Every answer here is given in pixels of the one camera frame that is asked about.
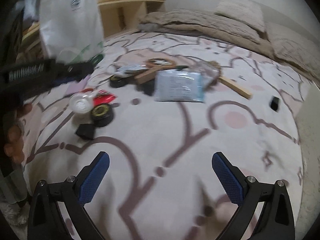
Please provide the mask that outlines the left hand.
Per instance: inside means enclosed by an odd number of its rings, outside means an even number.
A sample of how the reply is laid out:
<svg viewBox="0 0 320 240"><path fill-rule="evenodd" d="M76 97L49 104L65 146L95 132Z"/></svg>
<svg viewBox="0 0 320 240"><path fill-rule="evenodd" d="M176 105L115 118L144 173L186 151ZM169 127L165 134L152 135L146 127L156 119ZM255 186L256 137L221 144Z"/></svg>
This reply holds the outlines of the left hand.
<svg viewBox="0 0 320 240"><path fill-rule="evenodd" d="M5 155L10 159L13 167L21 165L24 161L23 129L18 124L12 125L8 129L6 140L7 143L3 147Z"/></svg>

